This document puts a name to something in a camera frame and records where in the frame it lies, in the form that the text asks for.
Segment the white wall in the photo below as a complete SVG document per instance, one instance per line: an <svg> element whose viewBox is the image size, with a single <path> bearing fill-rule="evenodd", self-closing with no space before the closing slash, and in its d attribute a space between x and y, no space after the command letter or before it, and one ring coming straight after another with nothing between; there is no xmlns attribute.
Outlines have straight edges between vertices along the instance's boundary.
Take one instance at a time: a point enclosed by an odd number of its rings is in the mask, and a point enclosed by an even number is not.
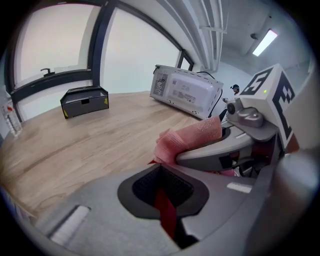
<svg viewBox="0 0 320 256"><path fill-rule="evenodd" d="M211 75L216 80L223 83L222 96L216 104L212 112L212 116L218 116L225 109L226 103L222 101L222 98L228 98L229 100L233 100L235 98L234 91L230 89L231 86L238 85L241 91L248 85L253 77L252 75L224 62L220 62L218 72L212 73Z"/></svg>
<svg viewBox="0 0 320 256"><path fill-rule="evenodd" d="M149 91L155 65L175 67L179 55L156 29L120 9L103 49L100 85L109 93Z"/></svg>
<svg viewBox="0 0 320 256"><path fill-rule="evenodd" d="M15 53L16 87L39 79L50 68L86 69L92 30L100 7L62 4L34 12L24 24Z"/></svg>
<svg viewBox="0 0 320 256"><path fill-rule="evenodd" d="M69 82L46 90L37 92L17 104L18 111L23 121L40 115L46 111L60 106L60 99L67 90L77 87L92 86L91 80Z"/></svg>
<svg viewBox="0 0 320 256"><path fill-rule="evenodd" d="M303 84L308 76L308 70L308 61L284 70L293 89L295 90L295 94L299 93L302 89Z"/></svg>

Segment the wooden tabletop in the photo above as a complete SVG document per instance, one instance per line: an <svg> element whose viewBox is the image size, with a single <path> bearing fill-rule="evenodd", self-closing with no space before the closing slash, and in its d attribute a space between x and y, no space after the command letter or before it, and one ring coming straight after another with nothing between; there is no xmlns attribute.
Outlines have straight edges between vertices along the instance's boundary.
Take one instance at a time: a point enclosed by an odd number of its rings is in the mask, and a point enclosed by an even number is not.
<svg viewBox="0 0 320 256"><path fill-rule="evenodd" d="M83 184L153 159L159 133L197 120L149 97L149 92L109 95L110 108L65 119L61 107L23 124L0 149L1 184L39 217Z"/></svg>

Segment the ceiling light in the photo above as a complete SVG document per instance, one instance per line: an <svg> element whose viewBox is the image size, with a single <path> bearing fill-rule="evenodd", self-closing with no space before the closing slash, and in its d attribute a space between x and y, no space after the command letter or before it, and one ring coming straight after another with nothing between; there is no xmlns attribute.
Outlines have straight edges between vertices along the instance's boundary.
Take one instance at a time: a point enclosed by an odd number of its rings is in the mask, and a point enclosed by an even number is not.
<svg viewBox="0 0 320 256"><path fill-rule="evenodd" d="M255 50L253 51L253 54L255 56L259 56L268 47L268 45L270 45L272 41L276 39L277 36L278 35L275 32L269 29L257 48L255 48Z"/></svg>

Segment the black box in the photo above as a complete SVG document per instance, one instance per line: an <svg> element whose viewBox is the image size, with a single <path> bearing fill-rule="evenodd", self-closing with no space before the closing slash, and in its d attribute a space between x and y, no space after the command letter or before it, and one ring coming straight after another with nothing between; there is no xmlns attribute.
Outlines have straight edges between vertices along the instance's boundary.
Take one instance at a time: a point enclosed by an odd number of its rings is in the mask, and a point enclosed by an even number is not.
<svg viewBox="0 0 320 256"><path fill-rule="evenodd" d="M98 85L73 88L60 99L64 118L109 108L108 92Z"/></svg>

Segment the white label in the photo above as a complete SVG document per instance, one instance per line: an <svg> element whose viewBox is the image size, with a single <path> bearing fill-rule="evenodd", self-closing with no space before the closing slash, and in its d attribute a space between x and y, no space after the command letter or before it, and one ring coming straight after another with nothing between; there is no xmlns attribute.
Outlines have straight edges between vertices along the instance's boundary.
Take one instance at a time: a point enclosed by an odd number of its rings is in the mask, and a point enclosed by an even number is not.
<svg viewBox="0 0 320 256"><path fill-rule="evenodd" d="M236 191L247 193L247 194L249 194L250 191L252 190L252 186L241 184L241 183L236 183L236 182L231 182L228 185L226 185L226 187L228 189L236 190Z"/></svg>
<svg viewBox="0 0 320 256"><path fill-rule="evenodd" d="M181 100L184 100L184 101L187 101L187 102L193 103L193 104L195 103L195 101L197 99L187 93L184 93L184 92L178 91L178 90L173 90L172 95L176 96L177 98L180 98Z"/></svg>
<svg viewBox="0 0 320 256"><path fill-rule="evenodd" d="M71 216L54 232L50 239L61 246L65 245L85 220L89 211L88 207L79 205Z"/></svg>
<svg viewBox="0 0 320 256"><path fill-rule="evenodd" d="M181 89L182 89L182 90L185 90L185 91L187 91L187 92L190 91L189 86L186 86L186 85L182 85Z"/></svg>

